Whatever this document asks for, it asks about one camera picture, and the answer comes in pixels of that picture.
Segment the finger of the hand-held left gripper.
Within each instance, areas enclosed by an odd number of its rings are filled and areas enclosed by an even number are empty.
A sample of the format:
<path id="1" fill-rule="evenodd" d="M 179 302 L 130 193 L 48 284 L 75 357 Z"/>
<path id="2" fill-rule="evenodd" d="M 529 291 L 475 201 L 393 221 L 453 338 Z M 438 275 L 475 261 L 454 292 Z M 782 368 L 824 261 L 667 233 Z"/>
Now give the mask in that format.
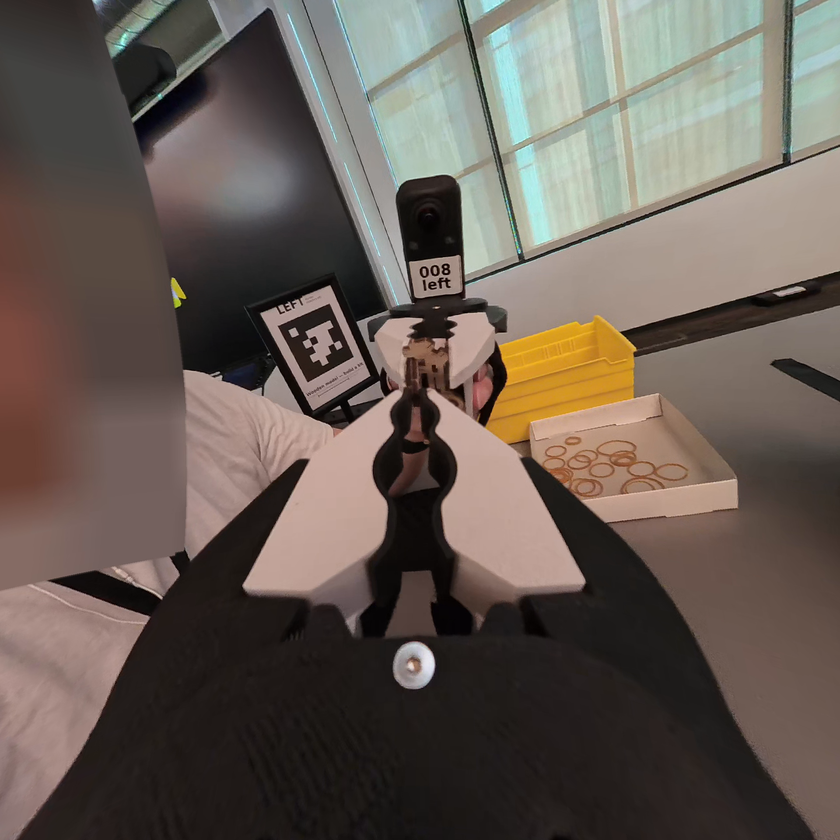
<path id="1" fill-rule="evenodd" d="M 450 314 L 444 321 L 442 389 L 471 381 L 495 349 L 495 329 L 484 312 Z"/>
<path id="2" fill-rule="evenodd" d="M 385 385 L 410 393 L 418 393 L 424 388 L 428 340 L 415 336 L 422 323 L 421 317 L 389 318 L 375 334 Z"/>

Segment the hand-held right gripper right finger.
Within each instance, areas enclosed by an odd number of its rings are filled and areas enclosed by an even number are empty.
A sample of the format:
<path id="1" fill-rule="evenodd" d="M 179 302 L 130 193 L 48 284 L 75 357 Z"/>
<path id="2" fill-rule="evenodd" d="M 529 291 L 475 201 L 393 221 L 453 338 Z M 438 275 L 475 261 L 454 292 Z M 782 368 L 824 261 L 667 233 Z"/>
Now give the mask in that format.
<path id="1" fill-rule="evenodd" d="M 500 602 L 581 592 L 585 578 L 512 448 L 434 391 L 422 398 L 436 534 L 453 557 L 450 594 L 486 615 Z"/>

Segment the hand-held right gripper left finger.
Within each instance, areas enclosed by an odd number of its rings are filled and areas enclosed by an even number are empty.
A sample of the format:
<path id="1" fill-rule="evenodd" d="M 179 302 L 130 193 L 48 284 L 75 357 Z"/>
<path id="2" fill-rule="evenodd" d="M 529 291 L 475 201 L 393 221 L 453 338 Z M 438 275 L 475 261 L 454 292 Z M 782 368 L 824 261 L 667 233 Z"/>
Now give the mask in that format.
<path id="1" fill-rule="evenodd" d="M 334 605 L 346 620 L 371 604 L 366 563 L 388 519 L 373 467 L 401 395 L 387 396 L 309 460 L 245 580 L 247 594 Z"/>

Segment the wooden model part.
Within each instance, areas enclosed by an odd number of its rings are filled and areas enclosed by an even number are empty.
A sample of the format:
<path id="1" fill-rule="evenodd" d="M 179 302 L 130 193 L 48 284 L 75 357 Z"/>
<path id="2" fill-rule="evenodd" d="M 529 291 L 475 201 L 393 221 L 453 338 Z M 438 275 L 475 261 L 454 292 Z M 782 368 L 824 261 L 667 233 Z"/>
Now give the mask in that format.
<path id="1" fill-rule="evenodd" d="M 428 390 L 441 395 L 451 392 L 447 339 L 408 339 L 402 352 L 405 387 L 413 396 Z"/>

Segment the person's left hand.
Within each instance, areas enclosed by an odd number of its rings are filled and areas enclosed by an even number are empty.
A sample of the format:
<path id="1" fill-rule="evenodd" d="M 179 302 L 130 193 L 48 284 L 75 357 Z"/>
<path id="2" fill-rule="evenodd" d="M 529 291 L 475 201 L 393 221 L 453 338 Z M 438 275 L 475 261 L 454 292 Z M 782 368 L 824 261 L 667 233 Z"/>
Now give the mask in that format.
<path id="1" fill-rule="evenodd" d="M 489 362 L 484 363 L 472 379 L 472 417 L 479 421 L 480 412 L 492 396 L 494 374 Z M 412 491 L 427 464 L 429 441 L 423 429 L 422 412 L 413 406 L 412 422 L 402 444 L 402 471 L 389 489 L 391 497 L 399 497 Z"/>

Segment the black framed tag sign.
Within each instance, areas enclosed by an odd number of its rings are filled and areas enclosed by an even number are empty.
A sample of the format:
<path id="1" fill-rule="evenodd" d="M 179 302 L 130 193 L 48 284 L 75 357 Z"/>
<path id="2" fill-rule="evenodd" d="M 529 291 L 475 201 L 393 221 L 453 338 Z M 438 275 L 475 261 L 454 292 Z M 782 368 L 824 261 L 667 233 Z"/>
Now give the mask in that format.
<path id="1" fill-rule="evenodd" d="M 320 417 L 380 375 L 335 275 L 245 306 L 302 412 Z"/>

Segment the yellow plastic bin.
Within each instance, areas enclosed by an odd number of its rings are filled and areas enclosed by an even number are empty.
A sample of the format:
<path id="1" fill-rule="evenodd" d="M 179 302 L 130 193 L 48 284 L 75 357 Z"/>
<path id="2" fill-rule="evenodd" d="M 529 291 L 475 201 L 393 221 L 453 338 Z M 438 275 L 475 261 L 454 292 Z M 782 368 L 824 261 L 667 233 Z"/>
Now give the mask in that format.
<path id="1" fill-rule="evenodd" d="M 487 423 L 512 445 L 532 422 L 635 396 L 635 347 L 601 317 L 571 322 L 500 346 L 507 383 Z"/>

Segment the pile of rubber bands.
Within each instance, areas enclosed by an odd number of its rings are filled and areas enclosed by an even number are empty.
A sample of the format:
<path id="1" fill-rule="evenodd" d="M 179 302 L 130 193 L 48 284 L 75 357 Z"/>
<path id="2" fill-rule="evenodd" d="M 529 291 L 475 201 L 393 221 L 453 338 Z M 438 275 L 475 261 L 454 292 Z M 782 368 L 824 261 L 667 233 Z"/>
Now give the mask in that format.
<path id="1" fill-rule="evenodd" d="M 583 501 L 663 490 L 691 477 L 687 465 L 656 458 L 650 446 L 625 438 L 588 443 L 579 434 L 568 434 L 549 444 L 538 462 Z"/>

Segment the large black monitor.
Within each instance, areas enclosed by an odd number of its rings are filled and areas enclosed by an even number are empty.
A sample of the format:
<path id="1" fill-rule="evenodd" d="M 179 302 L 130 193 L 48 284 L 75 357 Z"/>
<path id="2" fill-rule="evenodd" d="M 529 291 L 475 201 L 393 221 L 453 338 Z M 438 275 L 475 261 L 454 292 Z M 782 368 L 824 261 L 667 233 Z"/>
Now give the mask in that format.
<path id="1" fill-rule="evenodd" d="M 383 312 L 359 231 L 275 16 L 264 12 L 134 123 L 183 367 L 266 352 L 245 307 L 333 275 L 360 321 Z"/>

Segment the white cardboard tray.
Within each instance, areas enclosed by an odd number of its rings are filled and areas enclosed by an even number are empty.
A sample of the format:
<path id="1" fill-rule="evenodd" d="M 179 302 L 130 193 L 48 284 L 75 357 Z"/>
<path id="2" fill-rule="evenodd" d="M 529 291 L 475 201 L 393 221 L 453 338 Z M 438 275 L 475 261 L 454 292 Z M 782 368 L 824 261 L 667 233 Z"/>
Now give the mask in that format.
<path id="1" fill-rule="evenodd" d="M 660 394 L 532 422 L 531 457 L 538 462 L 549 444 L 559 443 L 568 434 L 579 434 L 588 443 L 631 439 L 642 447 L 650 446 L 654 457 L 680 462 L 691 471 L 686 483 L 667 489 L 581 500 L 604 522 L 677 518 L 739 507 L 739 486 L 733 470 Z"/>

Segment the large paned window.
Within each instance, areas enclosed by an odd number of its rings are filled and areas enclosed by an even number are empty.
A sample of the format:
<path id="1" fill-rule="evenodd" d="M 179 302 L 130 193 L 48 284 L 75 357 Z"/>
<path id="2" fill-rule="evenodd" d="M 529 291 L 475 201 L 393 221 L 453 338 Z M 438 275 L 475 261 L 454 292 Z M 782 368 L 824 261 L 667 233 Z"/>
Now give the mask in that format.
<path id="1" fill-rule="evenodd" d="M 838 142 L 839 2 L 333 2 L 394 185 L 481 277 Z"/>

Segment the black flat device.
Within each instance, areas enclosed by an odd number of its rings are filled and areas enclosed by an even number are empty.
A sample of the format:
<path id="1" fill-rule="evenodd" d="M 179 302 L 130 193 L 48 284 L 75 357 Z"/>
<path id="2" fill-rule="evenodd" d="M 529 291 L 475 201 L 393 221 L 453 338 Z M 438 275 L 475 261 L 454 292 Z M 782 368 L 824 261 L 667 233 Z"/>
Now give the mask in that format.
<path id="1" fill-rule="evenodd" d="M 749 300 L 752 305 L 763 308 L 780 306 L 788 301 L 800 300 L 819 294 L 822 290 L 822 283 L 818 280 L 805 280 L 801 283 L 794 283 L 778 289 L 767 290 Z"/>

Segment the black strip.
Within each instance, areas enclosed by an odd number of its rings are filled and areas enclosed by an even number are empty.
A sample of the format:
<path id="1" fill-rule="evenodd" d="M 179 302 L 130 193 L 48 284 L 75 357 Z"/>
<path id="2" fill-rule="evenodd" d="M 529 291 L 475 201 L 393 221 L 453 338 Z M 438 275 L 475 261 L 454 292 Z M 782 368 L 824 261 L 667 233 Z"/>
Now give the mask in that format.
<path id="1" fill-rule="evenodd" d="M 814 391 L 828 396 L 834 401 L 840 400 L 840 382 L 835 376 L 820 371 L 809 364 L 800 362 L 793 358 L 773 360 L 771 366 L 812 388 Z"/>

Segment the silver ventilation duct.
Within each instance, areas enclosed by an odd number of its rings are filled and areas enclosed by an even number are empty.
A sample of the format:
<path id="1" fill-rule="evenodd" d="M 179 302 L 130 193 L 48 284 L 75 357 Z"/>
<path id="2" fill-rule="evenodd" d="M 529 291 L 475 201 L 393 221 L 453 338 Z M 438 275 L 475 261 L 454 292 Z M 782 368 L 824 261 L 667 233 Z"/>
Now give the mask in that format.
<path id="1" fill-rule="evenodd" d="M 94 1 L 113 59 L 129 47 L 179 1 Z"/>

